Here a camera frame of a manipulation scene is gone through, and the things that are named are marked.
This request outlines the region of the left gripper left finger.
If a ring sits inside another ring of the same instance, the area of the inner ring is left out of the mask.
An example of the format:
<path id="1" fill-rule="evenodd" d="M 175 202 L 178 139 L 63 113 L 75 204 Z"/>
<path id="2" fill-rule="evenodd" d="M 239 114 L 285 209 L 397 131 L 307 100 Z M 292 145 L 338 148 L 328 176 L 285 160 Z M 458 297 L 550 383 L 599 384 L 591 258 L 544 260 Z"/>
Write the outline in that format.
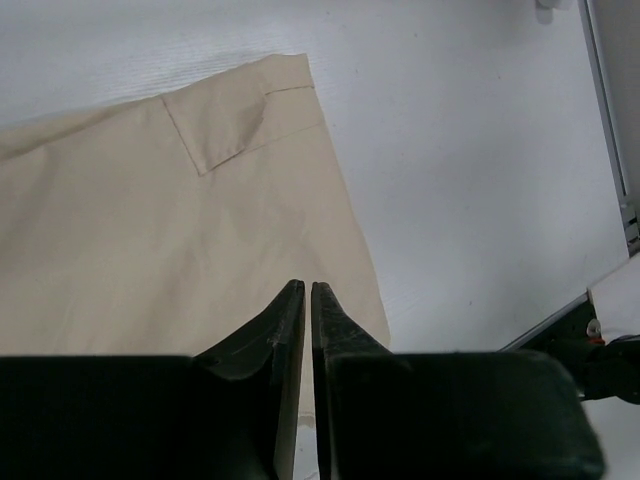
<path id="1" fill-rule="evenodd" d="M 1 361 L 5 479 L 288 479 L 305 287 L 196 356 Z"/>

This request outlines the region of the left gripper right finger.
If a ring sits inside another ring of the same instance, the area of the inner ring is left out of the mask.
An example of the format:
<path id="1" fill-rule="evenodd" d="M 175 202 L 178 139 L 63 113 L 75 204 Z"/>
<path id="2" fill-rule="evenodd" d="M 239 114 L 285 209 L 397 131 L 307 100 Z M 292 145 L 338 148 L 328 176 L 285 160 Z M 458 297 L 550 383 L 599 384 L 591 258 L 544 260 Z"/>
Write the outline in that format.
<path id="1" fill-rule="evenodd" d="M 605 459 L 566 370 L 531 351 L 392 353 L 331 287 L 311 290 L 324 479 L 600 479 Z"/>

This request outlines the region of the beige trousers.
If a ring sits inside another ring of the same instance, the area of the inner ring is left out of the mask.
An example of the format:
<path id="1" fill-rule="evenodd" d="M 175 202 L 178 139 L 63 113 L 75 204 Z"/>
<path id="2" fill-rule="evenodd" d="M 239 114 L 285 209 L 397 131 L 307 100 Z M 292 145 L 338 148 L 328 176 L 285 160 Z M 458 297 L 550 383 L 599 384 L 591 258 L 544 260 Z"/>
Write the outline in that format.
<path id="1" fill-rule="evenodd" d="M 305 287 L 297 430 L 315 419 L 311 290 L 389 328 L 308 59 L 1 135 L 1 361 L 196 356 Z"/>

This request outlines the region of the white clothes rack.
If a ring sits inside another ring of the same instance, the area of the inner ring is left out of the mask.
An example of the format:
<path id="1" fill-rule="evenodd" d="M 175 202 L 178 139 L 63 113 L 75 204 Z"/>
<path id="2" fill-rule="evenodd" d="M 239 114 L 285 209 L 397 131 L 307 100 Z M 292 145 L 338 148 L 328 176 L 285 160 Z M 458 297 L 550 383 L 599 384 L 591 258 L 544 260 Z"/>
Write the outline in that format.
<path id="1" fill-rule="evenodd" d="M 536 4 L 545 9 L 563 10 L 565 8 L 564 0 L 536 0 Z"/>

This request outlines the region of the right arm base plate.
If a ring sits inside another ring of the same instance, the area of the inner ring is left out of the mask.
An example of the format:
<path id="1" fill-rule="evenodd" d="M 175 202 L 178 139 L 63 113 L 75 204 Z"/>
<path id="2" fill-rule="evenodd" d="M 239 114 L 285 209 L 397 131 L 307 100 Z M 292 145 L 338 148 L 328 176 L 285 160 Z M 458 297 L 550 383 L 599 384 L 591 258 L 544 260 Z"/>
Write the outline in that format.
<path id="1" fill-rule="evenodd" d="M 639 336 L 603 338 L 593 303 L 580 296 L 504 347 L 544 353 L 570 373 L 583 401 L 639 403 Z"/>

